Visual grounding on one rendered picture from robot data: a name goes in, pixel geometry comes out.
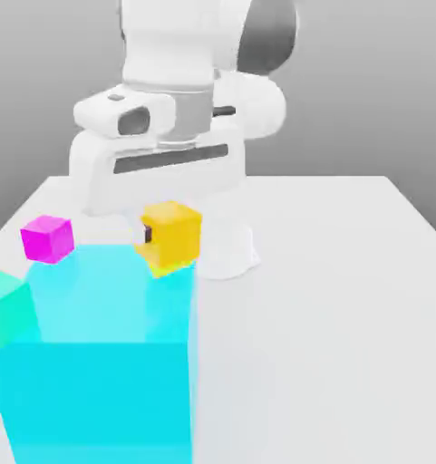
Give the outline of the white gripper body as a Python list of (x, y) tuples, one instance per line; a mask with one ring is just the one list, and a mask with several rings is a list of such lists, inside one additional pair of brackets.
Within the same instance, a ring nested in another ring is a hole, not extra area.
[(69, 173), (84, 213), (138, 212), (167, 200), (202, 199), (234, 188), (245, 176), (240, 131), (215, 124), (193, 146), (159, 145), (149, 135), (108, 139), (80, 132), (70, 149)]

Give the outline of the small yellow cube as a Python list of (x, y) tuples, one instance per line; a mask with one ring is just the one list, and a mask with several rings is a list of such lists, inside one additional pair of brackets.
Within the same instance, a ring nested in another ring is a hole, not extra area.
[(155, 278), (192, 265), (199, 257), (202, 215), (176, 201), (145, 207), (141, 220), (151, 227), (151, 241), (134, 246)]

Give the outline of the small magenta cube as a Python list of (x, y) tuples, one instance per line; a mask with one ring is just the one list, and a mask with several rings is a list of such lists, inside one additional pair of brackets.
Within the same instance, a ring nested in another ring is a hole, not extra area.
[(46, 264), (57, 264), (74, 250), (70, 219), (42, 215), (20, 229), (25, 256)]

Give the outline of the small green cube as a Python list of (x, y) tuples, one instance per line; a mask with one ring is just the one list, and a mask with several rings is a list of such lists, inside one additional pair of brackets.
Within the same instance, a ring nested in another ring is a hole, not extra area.
[(37, 342), (40, 339), (31, 286), (0, 271), (0, 350), (10, 343)]

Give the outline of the large cyan box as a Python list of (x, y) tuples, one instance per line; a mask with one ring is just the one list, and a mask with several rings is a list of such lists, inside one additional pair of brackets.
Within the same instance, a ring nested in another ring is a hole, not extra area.
[(194, 267), (156, 278), (131, 246), (79, 246), (25, 279), (37, 324), (0, 350), (15, 464), (192, 464)]

